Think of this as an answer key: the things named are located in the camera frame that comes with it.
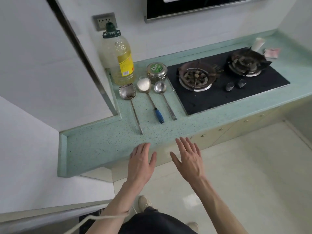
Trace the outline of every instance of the plastic bottle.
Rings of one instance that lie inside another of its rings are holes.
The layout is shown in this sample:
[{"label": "plastic bottle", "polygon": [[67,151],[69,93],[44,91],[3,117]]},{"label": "plastic bottle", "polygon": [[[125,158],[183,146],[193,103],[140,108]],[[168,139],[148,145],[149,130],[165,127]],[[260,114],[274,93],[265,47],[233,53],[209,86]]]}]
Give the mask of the plastic bottle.
[{"label": "plastic bottle", "polygon": [[103,66],[111,70],[113,80],[117,85],[133,83],[135,80],[134,66],[127,39],[111,22],[106,24],[103,39],[101,56]]}]

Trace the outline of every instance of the shoe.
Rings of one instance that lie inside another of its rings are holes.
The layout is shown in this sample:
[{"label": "shoe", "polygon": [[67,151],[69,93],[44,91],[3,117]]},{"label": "shoe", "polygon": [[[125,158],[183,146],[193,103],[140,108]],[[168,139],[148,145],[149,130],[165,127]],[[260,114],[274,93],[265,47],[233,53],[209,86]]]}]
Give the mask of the shoe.
[{"label": "shoe", "polygon": [[195,222],[189,222],[187,224],[194,232],[198,233],[198,224]]},{"label": "shoe", "polygon": [[138,207],[140,208],[141,212],[144,212],[144,210],[148,207],[153,207],[152,203],[144,196],[142,195],[139,199],[138,199]]}]

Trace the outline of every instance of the green speckled countertop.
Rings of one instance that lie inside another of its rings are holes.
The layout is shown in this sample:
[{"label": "green speckled countertop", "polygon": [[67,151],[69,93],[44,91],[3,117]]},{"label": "green speckled countertop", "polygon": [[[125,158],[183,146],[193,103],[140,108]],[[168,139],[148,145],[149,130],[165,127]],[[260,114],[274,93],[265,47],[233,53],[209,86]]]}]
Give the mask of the green speckled countertop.
[{"label": "green speckled countertop", "polygon": [[[144,68],[156,61],[163,62],[167,66],[175,65],[247,47],[256,37],[271,34],[273,31],[148,59],[135,65]],[[271,66],[288,79],[290,85],[187,116],[177,95],[167,82],[169,87],[165,96],[177,116],[177,121],[172,120],[162,96],[151,91],[150,96],[165,120],[165,124],[160,124],[147,95],[138,92],[133,99],[133,104],[143,135],[139,134],[130,101],[122,100],[118,93],[118,86],[113,85],[119,115],[61,133],[58,175],[62,177],[79,175],[129,156],[133,147],[142,142],[151,142],[154,147],[173,141],[178,136],[191,135],[224,125],[310,95],[312,58],[309,52],[278,32],[265,39],[264,48],[282,49],[279,59],[273,60]]]}]

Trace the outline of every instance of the person's left hand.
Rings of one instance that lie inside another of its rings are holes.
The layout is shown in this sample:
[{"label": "person's left hand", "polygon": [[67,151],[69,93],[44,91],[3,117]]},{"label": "person's left hand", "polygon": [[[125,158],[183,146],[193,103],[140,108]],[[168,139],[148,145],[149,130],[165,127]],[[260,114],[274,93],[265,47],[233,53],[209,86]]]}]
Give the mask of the person's left hand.
[{"label": "person's left hand", "polygon": [[149,163],[150,145],[151,143],[139,144],[130,154],[127,183],[135,188],[137,194],[142,191],[154,172],[156,152],[152,154]]}]

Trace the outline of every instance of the stove knob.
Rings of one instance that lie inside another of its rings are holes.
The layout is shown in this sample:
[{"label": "stove knob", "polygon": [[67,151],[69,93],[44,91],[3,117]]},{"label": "stove knob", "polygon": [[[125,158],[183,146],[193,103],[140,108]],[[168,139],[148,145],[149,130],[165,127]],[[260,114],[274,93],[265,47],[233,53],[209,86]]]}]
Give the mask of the stove knob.
[{"label": "stove knob", "polygon": [[226,91],[231,91],[234,88],[234,84],[232,82],[228,83],[225,87]]},{"label": "stove knob", "polygon": [[238,86],[239,88],[242,88],[242,87],[245,86],[246,83],[247,83],[246,80],[241,79],[240,81],[237,82],[237,86]]}]

